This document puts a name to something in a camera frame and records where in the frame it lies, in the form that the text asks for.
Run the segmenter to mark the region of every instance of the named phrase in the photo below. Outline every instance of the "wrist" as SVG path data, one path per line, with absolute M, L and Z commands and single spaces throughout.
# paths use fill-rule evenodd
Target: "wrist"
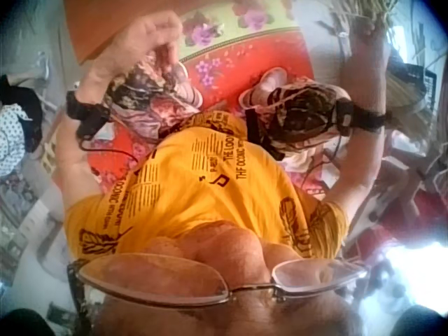
M 76 99 L 84 104 L 100 104 L 112 80 L 113 75 L 93 65 L 80 82 Z
M 386 77 L 364 77 L 353 83 L 347 92 L 353 103 L 362 109 L 378 113 L 386 113 Z

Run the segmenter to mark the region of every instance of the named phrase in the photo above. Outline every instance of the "eyeglass frame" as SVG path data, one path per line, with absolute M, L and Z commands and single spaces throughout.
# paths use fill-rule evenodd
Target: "eyeglass frame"
M 71 263 L 67 267 L 67 274 L 69 278 L 69 284 L 70 289 L 73 297 L 73 301 L 75 302 L 76 309 L 79 314 L 85 309 L 85 293 L 84 293 L 84 285 L 91 286 L 93 288 L 96 288 L 97 290 L 110 295 L 114 298 L 118 298 L 120 300 L 125 300 L 127 302 L 136 303 L 138 305 L 145 305 L 149 307 L 160 307 L 160 308 L 172 308 L 172 309 L 198 309 L 198 308 L 206 308 L 206 307 L 213 307 L 216 305 L 222 305 L 225 303 L 228 303 L 232 300 L 232 297 L 235 293 L 240 292 L 246 292 L 246 291 L 265 291 L 265 290 L 273 290 L 272 297 L 277 299 L 279 302 L 286 301 L 287 299 L 299 299 L 299 298 L 310 298 L 317 296 L 319 294 L 328 292 L 328 291 L 335 291 L 337 289 L 345 287 L 347 284 L 350 284 L 351 282 L 362 279 L 367 274 L 369 274 L 370 270 L 360 264 L 354 264 L 350 262 L 350 264 L 356 265 L 357 267 L 360 267 L 362 270 L 356 272 L 353 274 L 353 276 L 349 276 L 347 279 L 343 280 L 342 282 L 334 283 L 329 286 L 324 286 L 321 288 L 315 288 L 311 290 L 304 290 L 298 293 L 293 293 L 285 290 L 282 285 L 275 282 L 274 277 L 271 277 L 270 283 L 259 283 L 259 284 L 249 284 L 244 285 L 241 287 L 238 287 L 236 289 L 230 290 L 228 289 L 228 285 L 225 282 L 224 279 L 222 279 L 227 286 L 227 296 L 226 298 L 223 298 L 222 300 L 216 300 L 213 302 L 207 302 L 207 303 L 190 303 L 190 304 L 175 304 L 175 303 L 163 303 L 163 302 L 155 302 L 150 300 L 144 300 L 144 299 L 138 299 L 136 297 L 131 297 L 128 295 L 123 295 L 120 293 L 117 293 L 113 290 L 109 290 L 107 288 L 97 288 L 98 285 L 96 283 L 91 283 L 91 281 L 88 281 L 88 279 L 80 279 L 79 272 L 80 270 L 86 266 L 90 261 L 89 260 L 77 260 L 73 263 Z M 83 312 L 85 317 L 87 318 L 87 310 Z

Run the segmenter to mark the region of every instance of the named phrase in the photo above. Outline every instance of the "hand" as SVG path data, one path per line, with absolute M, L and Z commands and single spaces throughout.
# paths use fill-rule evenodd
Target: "hand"
M 126 74 L 145 55 L 154 50 L 161 67 L 170 71 L 178 62 L 177 40 L 182 22 L 172 11 L 143 16 L 117 35 L 112 44 L 93 62 L 76 93 L 78 101 L 101 102 L 109 83 Z
M 386 69 L 391 47 L 386 40 L 384 16 L 375 24 L 358 21 L 352 28 L 353 55 L 342 70 L 342 87 L 363 109 L 386 112 Z
M 150 51 L 155 50 L 164 70 L 178 62 L 177 40 L 182 22 L 175 12 L 166 11 L 140 17 L 115 37 L 94 63 L 101 73 L 112 78 L 126 74 Z

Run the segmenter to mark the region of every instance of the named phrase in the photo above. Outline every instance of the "patterned cloth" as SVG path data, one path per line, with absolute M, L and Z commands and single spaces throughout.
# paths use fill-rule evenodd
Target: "patterned cloth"
M 32 121 L 17 104 L 5 105 L 0 111 L 0 176 L 9 175 L 25 155 L 20 119 Z
M 170 129 L 199 110 L 175 93 L 177 79 L 162 74 L 154 52 L 150 52 L 126 76 L 109 86 L 105 102 L 129 130 L 147 144 L 158 144 Z

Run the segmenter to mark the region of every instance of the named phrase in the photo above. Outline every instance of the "black wristband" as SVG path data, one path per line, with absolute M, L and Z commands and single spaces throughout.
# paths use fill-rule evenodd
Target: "black wristband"
M 75 96 L 74 91 L 68 91 L 66 95 L 66 112 L 67 115 L 74 120 L 84 121 L 88 118 L 91 113 L 91 104 L 80 103 Z
M 338 100 L 336 109 L 337 128 L 344 136 L 349 135 L 351 128 L 360 128 L 371 133 L 377 133 L 386 125 L 386 115 L 365 110 L 348 99 Z

